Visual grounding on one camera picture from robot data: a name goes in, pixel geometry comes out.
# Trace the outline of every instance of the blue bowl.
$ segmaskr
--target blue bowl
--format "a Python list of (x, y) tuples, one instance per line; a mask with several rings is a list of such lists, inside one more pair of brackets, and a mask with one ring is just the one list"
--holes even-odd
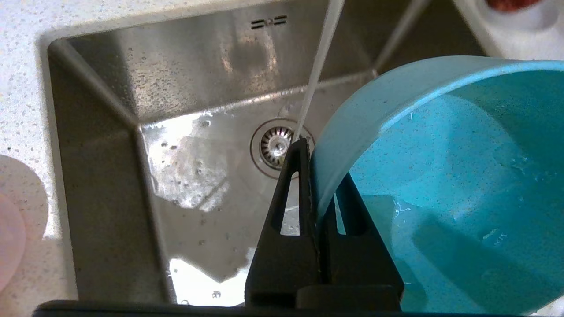
[(475, 56), (397, 68), (312, 154), (326, 210), (350, 171), (404, 311), (528, 314), (564, 294), (564, 63)]

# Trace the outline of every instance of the pink object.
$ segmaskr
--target pink object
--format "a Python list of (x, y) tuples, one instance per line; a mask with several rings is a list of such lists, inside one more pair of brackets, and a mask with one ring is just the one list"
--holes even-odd
[(0, 291), (16, 272), (24, 248), (24, 220), (17, 207), (0, 193)]

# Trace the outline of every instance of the stainless steel sink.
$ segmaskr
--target stainless steel sink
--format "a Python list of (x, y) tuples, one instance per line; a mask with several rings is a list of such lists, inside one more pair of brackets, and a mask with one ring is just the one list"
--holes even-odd
[[(347, 1), (305, 122), (312, 145), (377, 75), (407, 4)], [(274, 2), (51, 44), (81, 299), (243, 302), (326, 7)], [(452, 54), (483, 52), (453, 5), (437, 0), (379, 71)], [(295, 186), (286, 207), (281, 233), (295, 235)]]

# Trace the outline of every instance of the white container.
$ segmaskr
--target white container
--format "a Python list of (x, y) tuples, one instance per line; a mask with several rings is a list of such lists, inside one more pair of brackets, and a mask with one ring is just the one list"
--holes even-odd
[(494, 10), (486, 0), (479, 0), (477, 7), (485, 21), (504, 29), (535, 32), (550, 28), (558, 20), (554, 0), (542, 0), (514, 12)]

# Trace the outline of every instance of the red object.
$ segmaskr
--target red object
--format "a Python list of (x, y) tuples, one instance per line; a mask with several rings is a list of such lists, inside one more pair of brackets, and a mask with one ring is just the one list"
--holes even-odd
[(488, 6), (501, 12), (515, 12), (542, 0), (486, 0)]

